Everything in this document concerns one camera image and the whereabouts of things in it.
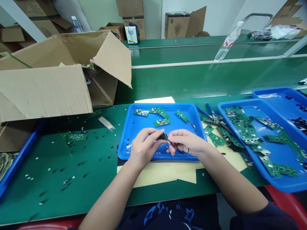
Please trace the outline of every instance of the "blue plastic tray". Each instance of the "blue plastic tray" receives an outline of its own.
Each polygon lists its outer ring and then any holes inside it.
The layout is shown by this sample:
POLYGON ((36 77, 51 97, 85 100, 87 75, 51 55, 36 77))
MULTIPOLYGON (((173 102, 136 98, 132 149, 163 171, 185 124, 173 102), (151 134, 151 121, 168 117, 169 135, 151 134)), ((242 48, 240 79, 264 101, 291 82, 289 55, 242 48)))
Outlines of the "blue plastic tray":
POLYGON ((6 174, 4 175, 3 179, 1 180, 1 182, 0 182, 0 197, 5 192, 7 186, 9 185, 9 182, 11 181, 11 179, 14 176, 14 174, 16 173, 16 171, 17 171, 19 165, 21 164, 23 158, 25 157, 25 155, 31 149, 31 146, 34 143, 34 141, 36 140, 36 138, 37 138, 37 136, 39 134, 39 131, 43 127, 44 123, 45 123, 44 119, 41 119, 41 121, 38 122, 34 132, 30 135, 30 137, 26 141, 25 145, 22 147, 22 149, 20 150, 19 154, 14 159, 11 167, 7 170, 6 174))
MULTIPOLYGON (((143 128, 156 128, 156 129, 165 129, 165 133, 168 135, 171 131, 176 129, 186 129, 192 133, 195 133, 202 139, 207 141, 204 129, 202 127, 198 111, 193 104, 153 104, 153 103, 134 103, 131 104, 128 108, 125 125, 122 132, 121 141, 118 148, 118 157, 123 160, 128 160, 131 153, 132 141, 135 139, 137 134, 143 128), (170 116, 171 124, 164 125, 160 127, 154 126, 154 121, 163 119, 159 114, 150 113, 148 117, 143 117, 140 115, 133 114, 136 109, 149 110, 151 108, 158 108, 165 110, 165 112, 170 116), (176 111, 180 110, 184 113, 190 121, 185 123, 177 114, 176 111)), ((197 161, 197 157, 192 156, 191 154, 180 154, 178 151, 175 156, 172 156, 170 153, 167 153, 168 144, 161 145, 156 152, 160 154, 155 154, 153 160, 189 160, 197 161)))
MULTIPOLYGON (((225 114, 225 110, 227 107, 233 106, 241 106, 247 116, 260 116, 262 118, 269 117, 274 122, 281 125, 287 134, 305 151, 307 151, 307 145, 305 140, 305 135, 296 129, 293 124, 290 124, 287 120, 285 120, 281 115, 279 115, 268 103, 261 99, 249 99, 249 100, 241 100, 241 101, 231 101, 231 102, 223 102, 218 104, 218 109, 221 115, 224 117, 226 122, 229 124, 230 128, 234 131, 236 136, 241 140, 241 135, 235 126, 231 123, 229 118, 225 114)), ((265 125, 260 123, 259 121, 253 121, 252 125, 256 128, 257 136, 265 140, 264 135, 276 135, 277 130, 270 130, 265 125)), ((286 193, 299 192, 307 189, 307 173, 301 173, 300 170, 304 171, 303 166, 301 166, 297 162, 296 154, 292 151, 292 149, 286 145, 281 143, 272 143, 272 142, 264 142, 263 146, 265 149, 269 150, 271 154, 269 155, 270 160, 273 163, 291 166, 296 169, 299 174, 299 177, 292 177, 283 175, 282 177, 275 178, 272 177, 265 166, 262 164, 258 154, 253 152, 248 145, 246 145, 242 140, 241 143, 246 147, 249 152, 251 158, 253 159, 254 164, 256 165, 259 172, 262 176, 267 179, 275 188, 280 191, 286 193)))
POLYGON ((307 120, 307 112, 300 110, 296 104, 301 104, 307 107, 307 97, 289 87, 260 89, 253 91, 253 98, 260 98, 269 103, 283 118, 289 123, 294 123, 291 119, 299 117, 307 120))

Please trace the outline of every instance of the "person's left hand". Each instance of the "person's left hand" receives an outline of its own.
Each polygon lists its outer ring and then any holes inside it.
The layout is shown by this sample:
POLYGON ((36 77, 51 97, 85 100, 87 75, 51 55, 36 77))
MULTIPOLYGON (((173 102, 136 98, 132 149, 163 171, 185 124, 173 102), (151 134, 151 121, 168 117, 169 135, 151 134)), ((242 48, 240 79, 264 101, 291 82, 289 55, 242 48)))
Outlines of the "person's left hand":
POLYGON ((143 170, 152 159, 157 148, 167 143, 165 140, 157 140, 163 133, 164 129, 154 128, 144 128, 138 133, 132 142, 131 155, 128 160, 135 169, 143 170))

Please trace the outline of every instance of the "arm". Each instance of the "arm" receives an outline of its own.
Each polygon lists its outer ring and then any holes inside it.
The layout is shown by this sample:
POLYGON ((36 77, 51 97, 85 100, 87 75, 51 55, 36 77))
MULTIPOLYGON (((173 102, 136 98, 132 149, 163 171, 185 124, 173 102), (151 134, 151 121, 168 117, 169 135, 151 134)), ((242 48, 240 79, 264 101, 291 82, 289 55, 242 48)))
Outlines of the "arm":
POLYGON ((164 129, 153 128, 139 132, 132 142, 129 160, 86 215, 80 230, 115 229, 118 226, 135 181, 157 148, 166 143, 164 140, 155 141, 163 132, 164 129))
MULTIPOLYGON (((189 148, 189 153, 198 157, 236 212, 254 213, 267 206, 268 200, 262 193, 205 140, 180 129, 169 134, 169 141, 182 151, 188 152, 189 148)), ((174 155, 176 150, 169 145, 169 151, 174 155)))

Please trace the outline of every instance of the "plastic water bottle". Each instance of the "plastic water bottle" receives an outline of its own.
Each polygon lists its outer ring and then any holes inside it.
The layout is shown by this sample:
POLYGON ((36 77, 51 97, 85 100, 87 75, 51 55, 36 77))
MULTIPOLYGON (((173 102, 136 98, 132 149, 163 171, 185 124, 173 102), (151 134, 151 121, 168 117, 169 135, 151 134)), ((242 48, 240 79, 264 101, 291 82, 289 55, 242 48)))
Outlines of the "plastic water bottle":
POLYGON ((214 60, 216 62, 222 61, 224 59, 224 57, 226 56, 226 54, 230 50, 231 46, 238 39, 238 37, 241 33, 243 23, 244 23, 243 21, 239 21, 237 23, 237 26, 235 27, 235 29, 230 34, 227 35, 223 45, 221 46, 220 50, 217 52, 217 54, 214 58, 214 60))
POLYGON ((78 33, 84 33, 84 30, 80 24, 80 22, 77 20, 77 18, 75 16, 71 16, 72 20, 73 20, 73 25, 75 26, 76 30, 78 33))

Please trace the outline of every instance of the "red chair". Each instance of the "red chair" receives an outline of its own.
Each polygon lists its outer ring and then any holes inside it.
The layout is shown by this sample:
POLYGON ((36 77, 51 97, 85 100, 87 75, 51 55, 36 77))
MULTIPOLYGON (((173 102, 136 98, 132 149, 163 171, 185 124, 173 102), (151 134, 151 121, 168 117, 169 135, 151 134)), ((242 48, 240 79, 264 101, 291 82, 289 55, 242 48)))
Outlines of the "red chair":
POLYGON ((307 229, 307 212, 296 197, 291 193, 284 193, 272 185, 265 186, 277 207, 295 219, 299 229, 307 229))
POLYGON ((78 228, 84 219, 85 214, 28 222, 19 226, 17 230, 67 230, 68 228, 78 228))

